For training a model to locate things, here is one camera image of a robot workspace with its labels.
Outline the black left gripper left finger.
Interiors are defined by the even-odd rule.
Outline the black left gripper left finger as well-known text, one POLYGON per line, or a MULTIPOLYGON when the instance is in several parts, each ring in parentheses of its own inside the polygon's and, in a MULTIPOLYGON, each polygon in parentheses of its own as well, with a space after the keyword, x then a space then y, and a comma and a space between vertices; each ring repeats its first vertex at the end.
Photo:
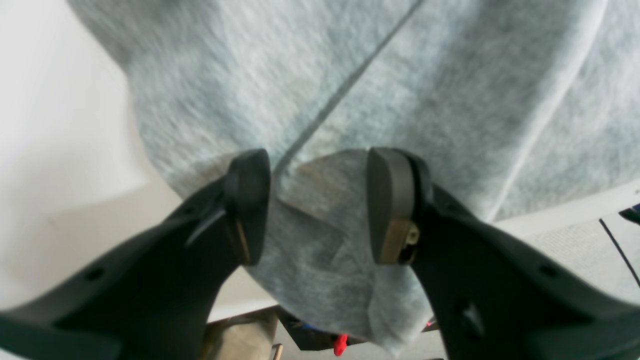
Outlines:
POLYGON ((31 360, 198 358, 222 285, 261 259, 270 187, 267 151, 240 153, 155 227, 2 311, 2 350, 31 360))

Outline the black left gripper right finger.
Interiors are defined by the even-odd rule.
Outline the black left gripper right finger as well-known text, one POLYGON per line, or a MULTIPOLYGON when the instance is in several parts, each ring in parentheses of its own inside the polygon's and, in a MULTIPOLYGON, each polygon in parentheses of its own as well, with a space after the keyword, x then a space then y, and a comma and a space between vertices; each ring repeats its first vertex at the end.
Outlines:
POLYGON ((419 280, 451 360, 637 360, 639 306, 475 217, 413 153, 366 157, 373 258, 419 280))

